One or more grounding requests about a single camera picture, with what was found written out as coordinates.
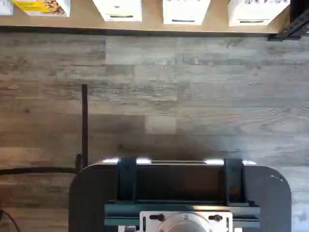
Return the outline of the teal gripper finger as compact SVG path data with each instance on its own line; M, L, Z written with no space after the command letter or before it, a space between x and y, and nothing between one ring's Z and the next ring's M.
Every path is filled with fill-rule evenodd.
M117 199L135 201L137 181L137 159L121 158L118 164Z
M243 169L241 159L224 159L225 202L227 205L244 203Z

